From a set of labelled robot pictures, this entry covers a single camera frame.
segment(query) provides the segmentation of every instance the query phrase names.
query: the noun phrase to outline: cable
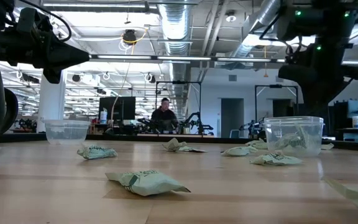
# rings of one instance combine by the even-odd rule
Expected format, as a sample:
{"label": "cable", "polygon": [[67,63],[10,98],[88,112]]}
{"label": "cable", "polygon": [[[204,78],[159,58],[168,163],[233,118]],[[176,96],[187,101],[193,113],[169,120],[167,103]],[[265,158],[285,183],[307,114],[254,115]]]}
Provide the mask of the cable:
{"label": "cable", "polygon": [[144,36],[146,35],[146,33],[147,33],[147,28],[144,29],[144,33],[143,33],[143,36],[142,36],[141,38],[139,38],[139,39],[137,39],[137,40],[134,40],[134,41],[126,41],[126,40],[123,39],[123,41],[124,41],[125,43],[136,43],[136,42],[142,40],[142,39],[144,38]]}
{"label": "cable", "polygon": [[[134,54],[134,49],[135,49],[135,45],[132,47],[132,55]],[[114,100],[114,103],[112,105],[112,108],[111,108],[111,128],[114,127],[113,125],[113,114],[114,114],[114,107],[116,106],[116,103],[117,103],[117,100],[119,98],[119,95],[121,94],[121,91],[122,89],[124,88],[124,85],[125,85],[125,81],[127,80],[127,76],[128,76],[128,73],[129,73],[129,67],[131,66],[131,63],[129,63],[128,65],[128,69],[127,69],[127,72],[125,74],[125,77],[124,77],[124,80],[122,81],[122,85],[121,85],[121,88],[118,92],[118,95],[116,96],[116,99]]]}
{"label": "cable", "polygon": [[43,11],[43,12],[46,12],[47,14],[50,14],[51,16],[53,16],[53,17],[57,18],[58,20],[60,20],[67,27],[67,30],[68,30],[68,36],[66,38],[62,39],[61,41],[66,42],[66,41],[70,40],[70,38],[71,38],[71,28],[70,28],[70,26],[67,24],[67,22],[64,19],[62,19],[60,16],[52,13],[51,11],[49,11],[47,9],[44,9],[44,8],[34,4],[32,2],[29,2],[27,0],[19,0],[19,1],[24,2],[24,3],[26,3],[26,4],[28,4],[28,5],[32,6],[32,7],[35,7],[35,8],[37,8],[37,9]]}

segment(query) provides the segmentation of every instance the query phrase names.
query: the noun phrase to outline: chair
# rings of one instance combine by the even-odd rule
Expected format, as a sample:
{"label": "chair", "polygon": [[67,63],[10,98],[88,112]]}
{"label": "chair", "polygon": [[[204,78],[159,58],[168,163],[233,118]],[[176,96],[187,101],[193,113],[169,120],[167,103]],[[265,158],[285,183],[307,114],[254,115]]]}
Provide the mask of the chair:
{"label": "chair", "polygon": [[238,129],[231,130],[230,138],[240,138],[240,130],[238,130]]}

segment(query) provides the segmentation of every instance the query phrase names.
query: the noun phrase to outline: door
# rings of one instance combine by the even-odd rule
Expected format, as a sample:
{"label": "door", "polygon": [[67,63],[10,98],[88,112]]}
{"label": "door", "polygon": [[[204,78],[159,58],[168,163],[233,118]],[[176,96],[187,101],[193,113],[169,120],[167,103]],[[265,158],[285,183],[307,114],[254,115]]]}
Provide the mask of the door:
{"label": "door", "polygon": [[244,99],[222,99],[221,137],[229,138],[231,130],[238,130],[244,124]]}
{"label": "door", "polygon": [[291,100],[273,100],[273,117],[288,116],[287,108],[291,106]]}

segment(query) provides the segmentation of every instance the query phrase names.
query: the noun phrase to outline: dark jacket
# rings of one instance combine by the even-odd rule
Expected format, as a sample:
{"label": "dark jacket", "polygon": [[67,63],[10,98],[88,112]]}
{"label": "dark jacket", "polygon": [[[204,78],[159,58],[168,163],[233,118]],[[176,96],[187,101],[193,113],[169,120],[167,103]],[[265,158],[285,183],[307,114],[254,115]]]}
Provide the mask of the dark jacket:
{"label": "dark jacket", "polygon": [[161,106],[152,113],[152,121],[154,121],[156,128],[162,131],[173,131],[173,127],[178,126],[178,120],[172,110],[162,111]]}
{"label": "dark jacket", "polygon": [[162,111],[161,106],[152,113],[152,120],[155,120],[155,121],[173,120],[176,118],[177,117],[172,110],[168,109],[166,111]]}

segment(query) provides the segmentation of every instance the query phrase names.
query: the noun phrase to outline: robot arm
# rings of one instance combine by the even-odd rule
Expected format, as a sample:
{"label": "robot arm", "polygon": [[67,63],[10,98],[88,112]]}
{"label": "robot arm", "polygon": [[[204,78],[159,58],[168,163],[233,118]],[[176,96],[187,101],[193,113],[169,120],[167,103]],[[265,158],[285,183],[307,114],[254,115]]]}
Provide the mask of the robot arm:
{"label": "robot arm", "polygon": [[76,49],[61,40],[52,32],[49,18],[33,8],[21,10],[18,23],[6,19],[12,14],[14,0],[0,0],[0,60],[12,66],[29,63],[35,68],[43,68],[50,83],[59,83],[61,70],[87,62],[87,52]]}
{"label": "robot arm", "polygon": [[278,77],[297,82],[311,114],[333,100],[350,82],[344,77],[358,80],[358,67],[345,66],[342,59],[357,18],[358,4],[340,0],[312,0],[310,5],[281,5],[276,18],[264,34],[275,24],[277,41],[315,35],[315,43],[300,51],[287,45],[288,65],[279,69]]}

